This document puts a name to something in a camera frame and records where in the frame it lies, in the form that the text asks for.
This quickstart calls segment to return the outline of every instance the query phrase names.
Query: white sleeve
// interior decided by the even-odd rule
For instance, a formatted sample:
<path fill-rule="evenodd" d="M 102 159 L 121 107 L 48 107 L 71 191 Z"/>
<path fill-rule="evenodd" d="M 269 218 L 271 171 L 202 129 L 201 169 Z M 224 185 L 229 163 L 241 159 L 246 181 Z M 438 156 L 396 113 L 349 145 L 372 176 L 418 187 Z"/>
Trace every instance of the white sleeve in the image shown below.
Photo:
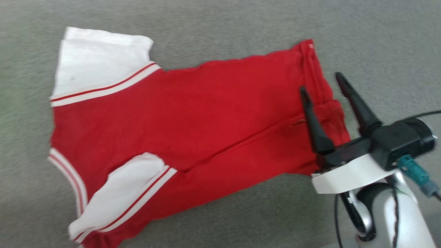
<path fill-rule="evenodd" d="M 84 213 L 69 225 L 71 240 L 81 243 L 92 231 L 108 232 L 131 218 L 176 173 L 151 153 L 133 157 L 111 172 Z"/>
<path fill-rule="evenodd" d="M 146 36 L 66 28 L 61 41 L 53 95 L 125 79 L 151 63 Z"/>

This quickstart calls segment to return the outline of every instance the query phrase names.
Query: red fabric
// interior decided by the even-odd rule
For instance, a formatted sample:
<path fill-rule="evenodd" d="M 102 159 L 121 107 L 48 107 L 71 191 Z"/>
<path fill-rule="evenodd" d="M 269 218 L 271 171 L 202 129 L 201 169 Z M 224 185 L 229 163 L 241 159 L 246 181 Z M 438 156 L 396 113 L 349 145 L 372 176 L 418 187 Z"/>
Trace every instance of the red fabric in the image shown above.
<path fill-rule="evenodd" d="M 312 40 L 290 50 L 196 68 L 158 70 L 111 95 L 54 107 L 52 146 L 76 168 L 89 199 L 107 175 L 144 152 L 178 172 L 130 220 L 92 232 L 86 248 L 114 248 L 160 219 L 281 173 L 317 167 L 299 87 L 336 144 L 349 140 Z"/>

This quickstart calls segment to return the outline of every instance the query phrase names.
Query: white fabric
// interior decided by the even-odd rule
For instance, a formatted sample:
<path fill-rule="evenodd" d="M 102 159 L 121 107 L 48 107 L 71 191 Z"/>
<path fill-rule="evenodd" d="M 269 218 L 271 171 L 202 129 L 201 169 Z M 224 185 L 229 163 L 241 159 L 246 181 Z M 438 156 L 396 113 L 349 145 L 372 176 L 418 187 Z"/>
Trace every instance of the white fabric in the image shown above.
<path fill-rule="evenodd" d="M 126 79 L 151 63 L 152 44 L 149 37 L 141 35 L 66 28 L 53 95 Z"/>
<path fill-rule="evenodd" d="M 70 238 L 81 242 L 93 230 L 115 229 L 133 216 L 175 173 L 175 169 L 165 165 L 156 155 L 143 153 L 132 158 L 109 174 L 81 217 L 69 225 Z"/>
<path fill-rule="evenodd" d="M 128 79 L 124 80 L 123 82 L 117 83 L 117 84 L 110 84 L 110 85 L 102 85 L 98 88 L 96 87 L 88 87 L 88 88 L 82 88 L 78 91 L 70 91 L 66 94 L 59 94 L 54 95 L 50 97 L 51 100 L 51 106 L 57 107 L 57 106 L 63 106 L 67 104 L 71 104 L 74 102 L 84 101 L 92 98 L 102 97 L 106 95 L 113 94 L 115 92 L 118 92 L 120 90 L 124 90 L 137 82 L 141 81 L 142 79 L 146 78 L 150 74 L 154 73 L 156 70 L 158 70 L 160 67 L 159 65 L 155 63 L 151 63 L 147 65 L 144 69 L 136 72 L 132 76 L 130 76 Z"/>

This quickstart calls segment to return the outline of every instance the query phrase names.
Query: cable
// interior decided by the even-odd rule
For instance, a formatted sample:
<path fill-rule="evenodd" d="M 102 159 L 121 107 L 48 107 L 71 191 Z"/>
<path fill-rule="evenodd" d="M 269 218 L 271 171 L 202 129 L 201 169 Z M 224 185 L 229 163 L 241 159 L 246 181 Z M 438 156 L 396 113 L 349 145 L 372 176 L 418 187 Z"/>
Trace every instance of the cable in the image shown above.
<path fill-rule="evenodd" d="M 340 248 L 343 248 L 343 244 L 341 243 L 340 229 L 338 227 L 338 195 L 335 195 L 334 222 L 335 222 L 335 232 L 337 235 L 338 246 Z"/>
<path fill-rule="evenodd" d="M 398 229 L 400 227 L 400 209 L 398 206 L 398 195 L 395 187 L 393 187 L 392 193 L 393 193 L 393 199 L 395 200 L 395 235 L 392 241 L 392 248 L 396 248 L 398 244 Z"/>
<path fill-rule="evenodd" d="M 424 112 L 424 113 L 417 114 L 414 116 L 409 116 L 408 118 L 420 118 L 420 117 L 429 116 L 429 115 L 436 115 L 436 114 L 441 114 L 441 109 L 435 110 L 435 111 Z"/>
<path fill-rule="evenodd" d="M 435 196 L 435 198 L 438 199 L 438 201 L 441 202 L 441 195 L 440 195 L 440 194 L 438 194 L 437 192 L 435 192 L 435 193 L 433 194 L 433 196 Z"/>

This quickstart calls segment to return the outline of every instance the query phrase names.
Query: floor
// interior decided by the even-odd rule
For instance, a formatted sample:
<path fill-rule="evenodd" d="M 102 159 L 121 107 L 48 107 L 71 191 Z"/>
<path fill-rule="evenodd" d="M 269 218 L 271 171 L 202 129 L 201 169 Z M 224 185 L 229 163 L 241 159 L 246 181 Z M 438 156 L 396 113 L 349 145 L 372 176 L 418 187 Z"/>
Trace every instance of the floor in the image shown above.
<path fill-rule="evenodd" d="M 386 123 L 441 106 L 437 0 L 3 0 L 0 3 L 0 247 L 75 247 L 74 195 L 46 160 L 48 97 L 67 26 L 151 37 L 165 69 L 288 49 L 313 38 L 326 78 L 342 71 Z M 424 118 L 441 134 L 441 116 Z M 419 159 L 441 183 L 441 153 Z M 412 184 L 441 246 L 441 205 Z M 342 234 L 353 235 L 346 214 Z M 288 248 L 335 242 L 333 197 L 281 175 L 156 221 L 123 248 Z"/>

